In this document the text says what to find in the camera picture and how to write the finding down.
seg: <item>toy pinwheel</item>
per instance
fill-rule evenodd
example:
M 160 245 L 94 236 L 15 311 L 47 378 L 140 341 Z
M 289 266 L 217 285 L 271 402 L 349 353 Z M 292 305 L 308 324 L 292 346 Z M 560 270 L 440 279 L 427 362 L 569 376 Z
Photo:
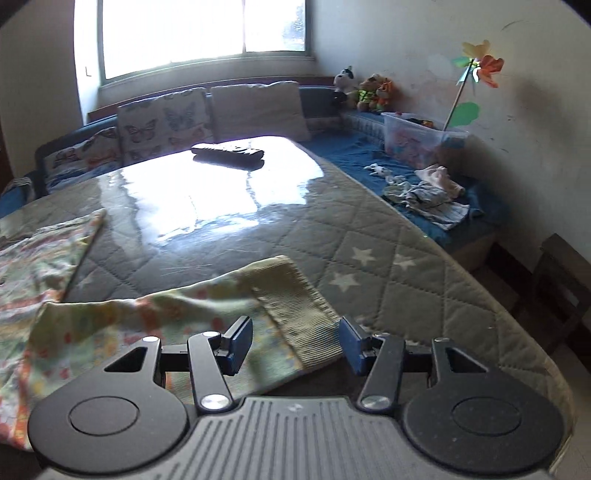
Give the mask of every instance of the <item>toy pinwheel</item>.
M 485 40 L 479 45 L 464 42 L 462 47 L 466 56 L 454 59 L 452 62 L 456 67 L 465 68 L 466 70 L 458 80 L 460 88 L 443 127 L 444 131 L 448 127 L 469 125 L 478 118 L 480 107 L 476 103 L 466 102 L 460 105 L 457 104 L 468 79 L 473 78 L 475 83 L 479 83 L 482 80 L 490 87 L 498 88 L 499 84 L 493 80 L 492 75 L 499 73 L 505 64 L 505 60 L 496 59 L 492 55 L 489 55 L 491 43 L 488 40 Z

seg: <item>ribbed rubber surface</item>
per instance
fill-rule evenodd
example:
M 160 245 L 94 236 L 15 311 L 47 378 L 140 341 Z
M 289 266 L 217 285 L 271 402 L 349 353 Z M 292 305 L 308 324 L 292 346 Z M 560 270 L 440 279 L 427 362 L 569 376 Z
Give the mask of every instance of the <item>ribbed rubber surface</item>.
M 64 480 L 47 471 L 42 480 Z M 201 419 L 172 457 L 126 480 L 452 480 L 468 478 L 420 456 L 398 425 L 345 398 L 250 397 Z M 537 472 L 527 480 L 548 479 Z

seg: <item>tiled floor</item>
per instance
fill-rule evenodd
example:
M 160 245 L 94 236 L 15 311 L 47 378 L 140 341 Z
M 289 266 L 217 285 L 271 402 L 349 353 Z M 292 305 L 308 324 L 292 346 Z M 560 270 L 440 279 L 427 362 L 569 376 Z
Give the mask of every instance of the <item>tiled floor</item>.
M 517 294 L 490 269 L 483 267 L 474 276 L 506 309 L 514 305 Z M 536 325 L 527 314 L 519 321 L 526 329 L 535 330 Z M 545 332 L 535 331 L 532 334 L 536 338 L 544 336 Z M 556 477 L 558 480 L 591 480 L 591 374 L 566 345 L 561 345 L 552 359 L 573 390 L 578 413 L 574 436 L 558 466 Z

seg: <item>green leaf decoration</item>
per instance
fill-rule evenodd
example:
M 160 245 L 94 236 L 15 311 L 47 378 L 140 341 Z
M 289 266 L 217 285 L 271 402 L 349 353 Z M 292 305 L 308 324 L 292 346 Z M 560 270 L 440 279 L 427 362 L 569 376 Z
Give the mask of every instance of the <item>green leaf decoration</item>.
M 478 118 L 480 107 L 474 102 L 460 103 L 453 111 L 452 119 L 449 122 L 450 127 L 459 127 L 461 125 L 470 125 Z
M 468 57 L 458 57 L 452 60 L 452 63 L 459 69 L 465 69 L 470 65 L 470 59 Z

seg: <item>white star pattern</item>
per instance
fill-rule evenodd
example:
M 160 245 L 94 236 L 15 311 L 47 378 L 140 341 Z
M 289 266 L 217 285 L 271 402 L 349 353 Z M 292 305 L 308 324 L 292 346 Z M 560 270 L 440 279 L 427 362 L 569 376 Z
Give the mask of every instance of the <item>white star pattern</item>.
M 368 262 L 375 262 L 375 257 L 372 257 L 371 250 L 371 248 L 368 248 L 367 250 L 360 250 L 357 247 L 353 247 L 354 255 L 351 258 L 353 260 L 359 260 L 359 262 L 364 267 L 367 267 Z
M 330 282 L 330 285 L 337 285 L 343 293 L 345 293 L 349 287 L 359 286 L 352 273 L 341 274 L 337 272 L 335 272 L 335 278 Z
M 408 267 L 414 267 L 415 262 L 411 257 L 405 257 L 404 255 L 396 254 L 392 265 L 396 265 L 406 271 Z

